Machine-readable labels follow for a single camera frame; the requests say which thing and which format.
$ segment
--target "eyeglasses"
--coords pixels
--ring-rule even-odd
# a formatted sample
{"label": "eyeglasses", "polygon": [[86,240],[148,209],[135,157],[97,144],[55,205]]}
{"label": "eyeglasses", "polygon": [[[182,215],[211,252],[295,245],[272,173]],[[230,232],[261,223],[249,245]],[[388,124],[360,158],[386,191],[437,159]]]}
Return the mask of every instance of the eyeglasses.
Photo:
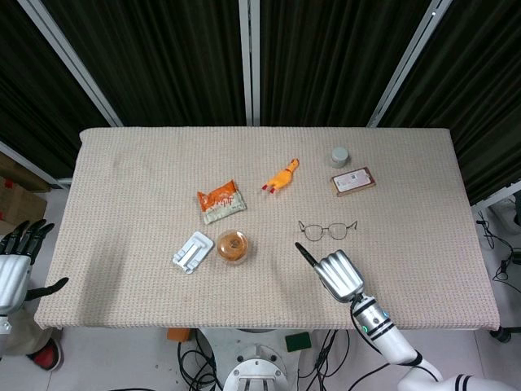
{"label": "eyeglasses", "polygon": [[311,240],[312,242],[317,242],[324,236],[324,231],[329,233],[329,236],[335,240],[342,240],[348,234],[348,229],[353,228],[357,229],[358,220],[356,220],[350,226],[346,226],[342,222],[334,222],[330,226],[324,228],[323,226],[319,226],[318,224],[312,224],[311,226],[305,226],[303,222],[299,221],[299,228],[306,238]]}

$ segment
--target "person's foot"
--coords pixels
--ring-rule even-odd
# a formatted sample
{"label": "person's foot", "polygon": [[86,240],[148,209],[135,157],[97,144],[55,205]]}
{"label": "person's foot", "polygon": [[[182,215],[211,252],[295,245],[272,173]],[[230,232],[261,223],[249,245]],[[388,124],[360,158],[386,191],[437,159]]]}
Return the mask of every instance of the person's foot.
{"label": "person's foot", "polygon": [[44,371],[53,371],[61,361],[58,342],[49,338],[43,348],[33,354],[28,354],[27,357]]}

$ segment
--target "round container with orange lid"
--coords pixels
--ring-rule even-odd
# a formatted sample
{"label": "round container with orange lid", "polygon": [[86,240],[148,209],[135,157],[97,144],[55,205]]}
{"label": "round container with orange lid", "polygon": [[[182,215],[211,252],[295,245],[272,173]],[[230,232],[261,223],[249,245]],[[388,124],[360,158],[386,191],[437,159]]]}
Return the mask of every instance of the round container with orange lid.
{"label": "round container with orange lid", "polygon": [[217,238],[217,253],[227,265],[240,265],[247,258],[247,238],[237,230],[223,232]]}

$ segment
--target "dark green curtain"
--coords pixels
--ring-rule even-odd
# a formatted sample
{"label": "dark green curtain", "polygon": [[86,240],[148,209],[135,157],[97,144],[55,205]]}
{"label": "dark green curtain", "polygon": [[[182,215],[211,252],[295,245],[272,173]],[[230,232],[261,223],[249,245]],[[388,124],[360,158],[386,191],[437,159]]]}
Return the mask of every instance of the dark green curtain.
{"label": "dark green curtain", "polygon": [[44,0],[125,125],[245,125],[236,0]]}
{"label": "dark green curtain", "polygon": [[366,126],[429,3],[262,0],[261,124]]}
{"label": "dark green curtain", "polygon": [[474,204],[521,178],[521,3],[456,0],[380,126],[451,129]]}
{"label": "dark green curtain", "polygon": [[78,133],[107,126],[18,2],[0,2],[0,140],[55,178],[72,176]]}

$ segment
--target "plastic container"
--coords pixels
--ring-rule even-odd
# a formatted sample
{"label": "plastic container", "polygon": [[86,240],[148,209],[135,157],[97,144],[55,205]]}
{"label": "plastic container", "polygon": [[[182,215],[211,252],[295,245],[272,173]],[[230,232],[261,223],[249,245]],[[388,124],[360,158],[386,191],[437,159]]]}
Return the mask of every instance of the plastic container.
{"label": "plastic container", "polygon": [[344,147],[337,147],[331,153],[330,165],[336,169],[341,169],[348,162],[349,152]]}
{"label": "plastic container", "polygon": [[228,230],[217,238],[217,253],[227,265],[236,266],[246,261],[247,248],[247,238],[241,231]]}

